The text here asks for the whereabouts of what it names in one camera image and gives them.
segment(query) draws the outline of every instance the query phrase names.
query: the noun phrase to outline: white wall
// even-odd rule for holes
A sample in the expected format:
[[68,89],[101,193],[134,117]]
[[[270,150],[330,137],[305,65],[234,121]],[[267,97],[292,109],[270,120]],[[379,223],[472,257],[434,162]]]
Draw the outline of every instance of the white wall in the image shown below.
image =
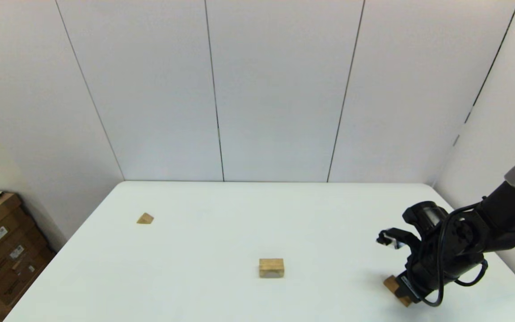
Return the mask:
[[367,0],[331,182],[438,176],[515,0]]
[[208,0],[226,181],[327,181],[362,0]]
[[[454,207],[478,202],[515,165],[515,17],[435,188]],[[515,273],[515,248],[499,255]]]
[[33,216],[37,226],[41,228],[49,244],[55,250],[61,249],[66,238],[55,224],[55,221],[27,183],[8,150],[0,142],[0,190],[15,192],[20,195],[23,206]]
[[57,3],[124,178],[222,181],[204,1]]
[[53,0],[0,1],[0,140],[67,238],[122,181]]

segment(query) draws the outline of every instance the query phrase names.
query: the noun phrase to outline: rectangular wooden block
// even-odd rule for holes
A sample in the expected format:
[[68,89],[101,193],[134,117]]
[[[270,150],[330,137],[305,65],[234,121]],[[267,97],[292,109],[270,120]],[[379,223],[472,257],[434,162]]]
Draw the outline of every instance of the rectangular wooden block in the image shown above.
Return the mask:
[[259,277],[280,278],[285,274],[283,258],[261,258],[259,260]]

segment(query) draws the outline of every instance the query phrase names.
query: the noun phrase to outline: triangular wooden block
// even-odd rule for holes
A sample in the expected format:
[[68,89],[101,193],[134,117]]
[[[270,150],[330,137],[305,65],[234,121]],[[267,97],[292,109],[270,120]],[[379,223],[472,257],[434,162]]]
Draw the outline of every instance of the triangular wooden block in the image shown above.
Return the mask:
[[144,213],[140,216],[139,220],[136,222],[137,224],[150,224],[154,220],[154,217],[150,216],[147,213]]
[[[397,280],[395,280],[395,277],[393,275],[389,276],[388,279],[384,280],[383,284],[388,288],[389,291],[391,291],[393,294],[395,291],[399,288],[399,285],[397,284]],[[397,297],[401,303],[406,306],[407,308],[409,305],[413,302],[411,301],[410,297],[404,296],[404,297]]]

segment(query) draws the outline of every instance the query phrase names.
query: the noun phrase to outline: white table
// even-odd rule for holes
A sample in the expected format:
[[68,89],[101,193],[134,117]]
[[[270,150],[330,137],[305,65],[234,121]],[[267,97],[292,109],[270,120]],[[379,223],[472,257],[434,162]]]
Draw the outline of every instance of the white table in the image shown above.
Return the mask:
[[[383,286],[409,249],[378,232],[411,230],[401,215],[423,200],[449,210],[418,184],[124,182],[6,322],[515,321],[515,275],[495,254],[439,308]],[[151,225],[135,223],[143,212]],[[258,260],[279,257],[284,279],[260,279]]]

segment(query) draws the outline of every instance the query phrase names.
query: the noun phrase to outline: black cable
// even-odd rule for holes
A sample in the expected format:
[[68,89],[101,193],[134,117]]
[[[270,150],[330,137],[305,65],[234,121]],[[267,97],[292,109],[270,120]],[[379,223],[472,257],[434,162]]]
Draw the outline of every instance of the black cable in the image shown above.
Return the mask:
[[460,280],[455,280],[454,283],[456,283],[462,287],[470,287],[470,286],[480,282],[480,280],[482,279],[482,277],[484,277],[484,274],[486,273],[486,269],[488,269],[488,261],[486,261],[486,259],[484,259],[484,261],[482,261],[482,268],[480,269],[480,272],[478,273],[478,276],[476,276],[474,281],[462,282]]
[[[470,206],[458,208],[458,209],[454,210],[453,212],[451,212],[445,218],[445,220],[442,222],[440,233],[438,235],[438,251],[437,251],[438,297],[437,297],[436,301],[432,302],[432,301],[427,300],[425,298],[425,296],[423,296],[421,294],[417,294],[417,296],[419,298],[421,298],[421,300],[429,306],[436,307],[436,306],[441,305],[442,299],[444,298],[444,257],[442,255],[444,253],[444,246],[446,243],[446,230],[448,229],[450,222],[456,217],[457,214],[460,214],[461,212],[466,212],[468,210],[472,210],[472,209],[476,208],[477,205],[478,204],[475,203],[475,204],[471,204]],[[412,270],[413,270],[414,259],[415,259],[415,254],[411,257],[409,269],[407,270],[407,277],[409,278],[409,282],[411,284],[413,284],[415,286],[419,286],[420,288],[423,288],[421,285],[416,283],[415,280],[413,279]]]

